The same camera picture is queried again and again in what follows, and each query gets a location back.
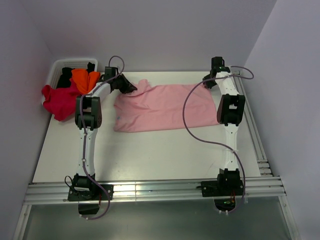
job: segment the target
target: pink shirt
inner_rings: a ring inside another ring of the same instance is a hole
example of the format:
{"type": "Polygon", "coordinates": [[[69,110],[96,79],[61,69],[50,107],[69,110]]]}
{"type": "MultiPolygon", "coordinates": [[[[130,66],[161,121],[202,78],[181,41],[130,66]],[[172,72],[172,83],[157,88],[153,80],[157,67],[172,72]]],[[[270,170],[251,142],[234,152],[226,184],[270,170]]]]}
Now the pink shirt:
{"type": "MultiPolygon", "coordinates": [[[[138,90],[117,96],[116,132],[136,133],[183,129],[182,108],[195,84],[169,84],[151,87],[148,80],[135,84],[138,90]]],[[[189,128],[218,124],[217,111],[211,93],[198,86],[185,107],[185,121],[189,128]]]]}

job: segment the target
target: white table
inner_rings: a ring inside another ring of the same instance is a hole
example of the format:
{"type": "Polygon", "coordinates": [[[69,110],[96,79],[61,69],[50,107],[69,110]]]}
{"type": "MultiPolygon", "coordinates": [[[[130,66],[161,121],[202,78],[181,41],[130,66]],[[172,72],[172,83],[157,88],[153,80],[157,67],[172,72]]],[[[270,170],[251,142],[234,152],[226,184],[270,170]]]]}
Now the white table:
{"type": "MultiPolygon", "coordinates": [[[[129,81],[147,79],[151,86],[164,84],[195,84],[208,72],[126,72],[129,81]]],[[[202,143],[185,129],[138,133],[114,132],[116,119],[114,91],[102,102],[102,125],[98,129],[94,166],[98,181],[175,180],[216,178],[224,166],[222,146],[202,143]]],[[[218,87],[211,90],[218,109],[221,94],[218,87]]],[[[222,125],[191,128],[198,137],[225,142],[222,125]]],[[[260,171],[243,118],[238,130],[238,154],[246,177],[260,177],[260,171]]],[[[79,130],[74,116],[66,122],[51,118],[44,140],[34,183],[63,182],[66,175],[73,178],[80,152],[79,130]]]]}

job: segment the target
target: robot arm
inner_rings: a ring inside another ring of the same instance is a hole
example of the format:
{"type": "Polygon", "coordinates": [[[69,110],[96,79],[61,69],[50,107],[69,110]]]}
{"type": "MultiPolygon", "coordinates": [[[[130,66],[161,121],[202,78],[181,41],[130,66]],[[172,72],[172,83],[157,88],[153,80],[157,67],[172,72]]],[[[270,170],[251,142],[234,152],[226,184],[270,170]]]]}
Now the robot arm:
{"type": "MultiPolygon", "coordinates": [[[[215,82],[218,85],[222,96],[229,95],[229,96],[235,96],[237,97],[239,95],[239,92],[237,91],[232,78],[229,76],[230,73],[227,71],[218,72],[216,74],[217,78],[223,78],[225,79],[216,79],[215,82]]],[[[238,128],[239,125],[237,124],[227,124],[224,125],[225,130],[225,144],[230,146],[235,151],[237,150],[237,135],[238,135],[238,128]]],[[[230,171],[234,171],[236,169],[239,169],[238,161],[236,159],[236,156],[231,152],[230,150],[226,150],[224,153],[225,158],[225,164],[223,169],[228,169],[230,171]]]]}
{"type": "Polygon", "coordinates": [[[82,96],[82,104],[81,96],[76,98],[75,124],[79,128],[80,133],[80,150],[77,171],[72,180],[72,187],[86,199],[93,199],[99,191],[97,186],[88,178],[87,174],[92,179],[95,179],[94,152],[98,128],[102,124],[101,102],[115,89],[120,90],[123,94],[137,90],[123,74],[107,83],[106,81],[116,77],[117,72],[118,69],[116,67],[105,67],[104,75],[101,76],[103,79],[100,79],[100,82],[96,84],[88,95],[82,96]]]}

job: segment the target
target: white wall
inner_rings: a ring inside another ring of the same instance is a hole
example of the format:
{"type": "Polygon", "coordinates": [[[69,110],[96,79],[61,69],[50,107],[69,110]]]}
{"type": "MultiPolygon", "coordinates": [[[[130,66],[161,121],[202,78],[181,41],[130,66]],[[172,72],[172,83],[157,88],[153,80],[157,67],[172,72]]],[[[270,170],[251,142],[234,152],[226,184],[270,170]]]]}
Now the white wall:
{"type": "Polygon", "coordinates": [[[120,55],[126,71],[244,65],[276,0],[21,0],[58,58],[120,55]]]}
{"type": "Polygon", "coordinates": [[[0,238],[11,239],[47,130],[41,88],[52,54],[17,0],[0,3],[0,238]]]}
{"type": "Polygon", "coordinates": [[[272,170],[303,239],[320,238],[320,1],[278,0],[244,81],[272,170]]]}

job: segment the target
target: white basket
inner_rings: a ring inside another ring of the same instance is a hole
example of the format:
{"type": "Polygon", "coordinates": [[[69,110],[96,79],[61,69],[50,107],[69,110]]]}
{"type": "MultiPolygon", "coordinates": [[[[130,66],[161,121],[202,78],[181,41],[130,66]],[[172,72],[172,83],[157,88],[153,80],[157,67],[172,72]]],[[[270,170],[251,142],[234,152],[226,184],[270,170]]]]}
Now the white basket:
{"type": "MultiPolygon", "coordinates": [[[[46,81],[46,85],[50,85],[53,89],[56,89],[62,74],[62,68],[87,69],[89,62],[95,64],[94,71],[97,71],[98,61],[94,58],[68,58],[55,61],[46,81]]],[[[45,97],[42,96],[41,103],[43,104],[44,101],[45,97]]]]}

